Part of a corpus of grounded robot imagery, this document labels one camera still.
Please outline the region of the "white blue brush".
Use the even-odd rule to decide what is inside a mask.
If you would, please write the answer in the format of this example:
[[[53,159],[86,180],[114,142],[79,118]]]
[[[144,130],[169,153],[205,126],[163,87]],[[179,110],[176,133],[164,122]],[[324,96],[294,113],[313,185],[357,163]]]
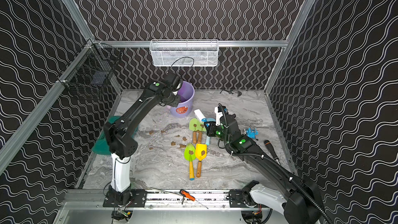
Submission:
[[[205,115],[202,113],[201,110],[197,109],[194,111],[196,118],[201,122],[201,123],[205,123],[206,122],[206,117]]]

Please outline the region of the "yellow square trowel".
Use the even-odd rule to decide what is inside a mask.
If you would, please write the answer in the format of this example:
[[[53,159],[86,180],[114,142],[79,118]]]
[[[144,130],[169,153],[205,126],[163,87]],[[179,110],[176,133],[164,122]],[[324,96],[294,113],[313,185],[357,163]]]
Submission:
[[[201,177],[201,172],[202,172],[202,160],[206,158],[207,156],[207,145],[206,144],[196,144],[196,150],[195,150],[195,155],[196,158],[198,159],[198,167],[197,167],[197,178]]]

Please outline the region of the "lime front trowel yellow handle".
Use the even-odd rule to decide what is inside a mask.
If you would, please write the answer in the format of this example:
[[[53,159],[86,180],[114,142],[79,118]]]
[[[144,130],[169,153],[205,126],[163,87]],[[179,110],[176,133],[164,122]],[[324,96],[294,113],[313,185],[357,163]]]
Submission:
[[[184,149],[184,158],[189,162],[189,177],[190,180],[194,180],[194,167],[193,161],[196,159],[195,156],[195,147],[192,143],[189,143]]]

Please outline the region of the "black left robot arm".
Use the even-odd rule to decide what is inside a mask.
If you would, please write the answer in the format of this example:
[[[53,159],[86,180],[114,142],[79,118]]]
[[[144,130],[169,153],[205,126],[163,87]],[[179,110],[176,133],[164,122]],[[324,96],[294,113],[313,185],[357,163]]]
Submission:
[[[157,105],[177,106],[180,102],[177,92],[182,84],[182,79],[150,83],[119,119],[104,125],[104,134],[113,159],[111,188],[115,192],[123,193],[130,189],[131,157],[138,149],[138,142],[133,135],[138,125]]]

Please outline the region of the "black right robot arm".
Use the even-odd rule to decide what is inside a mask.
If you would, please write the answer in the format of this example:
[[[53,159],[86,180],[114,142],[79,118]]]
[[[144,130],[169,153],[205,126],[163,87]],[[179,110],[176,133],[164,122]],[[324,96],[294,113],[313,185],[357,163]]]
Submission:
[[[221,116],[219,122],[205,119],[204,127],[208,136],[224,143],[231,156],[253,166],[276,186],[277,193],[266,193],[256,184],[249,191],[252,201],[283,214],[290,224],[314,224],[321,217],[333,223],[325,211],[318,185],[299,178],[268,156],[253,139],[241,133],[235,117]]]

